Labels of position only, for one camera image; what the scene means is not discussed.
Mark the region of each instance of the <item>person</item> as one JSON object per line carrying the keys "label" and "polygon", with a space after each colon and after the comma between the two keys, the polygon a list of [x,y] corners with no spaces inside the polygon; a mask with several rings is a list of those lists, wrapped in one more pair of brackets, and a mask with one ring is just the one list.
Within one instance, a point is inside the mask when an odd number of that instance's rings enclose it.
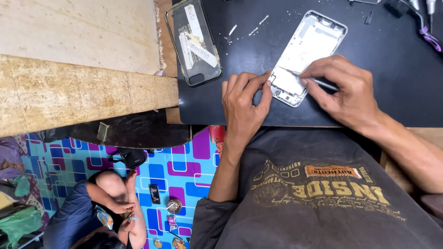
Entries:
{"label": "person", "polygon": [[[101,171],[77,183],[49,220],[43,236],[46,249],[140,249],[146,225],[135,193],[137,171],[126,181],[113,171]],[[112,217],[112,230],[97,216],[99,206]]]}
{"label": "person", "polygon": [[[197,203],[190,248],[442,248],[439,219],[339,129],[259,131],[272,100],[269,76],[233,74],[221,86],[224,149],[208,197]],[[331,117],[383,148],[442,218],[443,151],[378,108],[370,72],[333,55],[300,77]],[[340,91],[328,94],[311,77]]]}

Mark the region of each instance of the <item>bare foot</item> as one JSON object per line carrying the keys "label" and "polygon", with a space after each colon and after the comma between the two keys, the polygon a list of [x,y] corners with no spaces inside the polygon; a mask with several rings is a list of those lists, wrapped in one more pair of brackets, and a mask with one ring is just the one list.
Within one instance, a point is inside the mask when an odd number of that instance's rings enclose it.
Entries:
{"label": "bare foot", "polygon": [[128,190],[128,193],[135,192],[136,190],[136,177],[137,177],[137,170],[132,169],[129,174],[126,176],[126,180],[124,184],[126,185],[126,189]]}

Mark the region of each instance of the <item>black pouch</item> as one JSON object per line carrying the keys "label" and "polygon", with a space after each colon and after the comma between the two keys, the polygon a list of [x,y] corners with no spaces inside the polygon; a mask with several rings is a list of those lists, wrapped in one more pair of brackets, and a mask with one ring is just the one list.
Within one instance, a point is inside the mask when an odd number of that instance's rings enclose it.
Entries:
{"label": "black pouch", "polygon": [[[113,156],[119,153],[121,160],[114,160]],[[118,148],[109,158],[111,163],[123,162],[128,169],[134,169],[146,162],[146,154],[142,149]]]}

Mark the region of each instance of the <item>blue shirt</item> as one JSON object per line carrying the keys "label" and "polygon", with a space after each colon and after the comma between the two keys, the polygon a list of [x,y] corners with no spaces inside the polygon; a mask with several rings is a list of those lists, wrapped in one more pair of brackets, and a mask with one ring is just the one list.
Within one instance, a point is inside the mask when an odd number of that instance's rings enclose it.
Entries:
{"label": "blue shirt", "polygon": [[103,226],[86,191],[86,181],[77,183],[63,205],[49,220],[43,236],[45,249],[69,249],[78,240]]}

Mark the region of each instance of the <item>t-shirt print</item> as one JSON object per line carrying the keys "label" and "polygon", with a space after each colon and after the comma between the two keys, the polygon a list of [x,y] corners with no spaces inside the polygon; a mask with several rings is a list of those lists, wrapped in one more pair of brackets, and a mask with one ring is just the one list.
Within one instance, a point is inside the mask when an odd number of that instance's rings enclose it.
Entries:
{"label": "t-shirt print", "polygon": [[350,208],[406,221],[361,163],[350,167],[295,162],[277,167],[267,159],[263,171],[254,176],[251,191],[260,206],[295,203],[312,209]]}

